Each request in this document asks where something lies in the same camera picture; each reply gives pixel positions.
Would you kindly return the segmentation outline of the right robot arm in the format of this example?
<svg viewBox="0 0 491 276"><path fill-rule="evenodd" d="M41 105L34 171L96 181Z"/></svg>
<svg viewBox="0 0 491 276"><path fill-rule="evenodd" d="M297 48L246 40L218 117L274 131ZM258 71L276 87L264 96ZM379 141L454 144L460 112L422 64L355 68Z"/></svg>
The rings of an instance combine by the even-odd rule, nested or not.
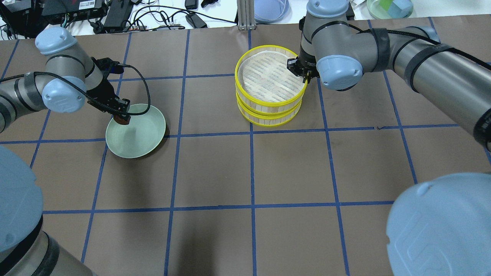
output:
<svg viewBox="0 0 491 276"><path fill-rule="evenodd" d="M351 32L347 0L309 0L300 54L287 68L330 90L390 69L490 150L490 66L437 42L428 28ZM490 275L489 173L456 173L409 187L391 206L386 236L395 276Z"/></svg>

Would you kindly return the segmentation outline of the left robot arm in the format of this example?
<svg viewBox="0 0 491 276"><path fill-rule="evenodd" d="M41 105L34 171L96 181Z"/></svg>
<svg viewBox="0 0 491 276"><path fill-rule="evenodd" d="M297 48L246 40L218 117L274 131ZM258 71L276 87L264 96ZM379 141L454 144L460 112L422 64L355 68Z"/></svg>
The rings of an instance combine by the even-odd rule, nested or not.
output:
<svg viewBox="0 0 491 276"><path fill-rule="evenodd" d="M95 59L65 28L39 33L35 46L47 58L43 72L28 72L1 80L1 131L15 120L48 109L77 112L89 103L130 122L128 99L116 96L108 74L123 73L110 58ZM36 176L14 152L1 147L1 275L94 276L56 239L43 230L43 195Z"/></svg>

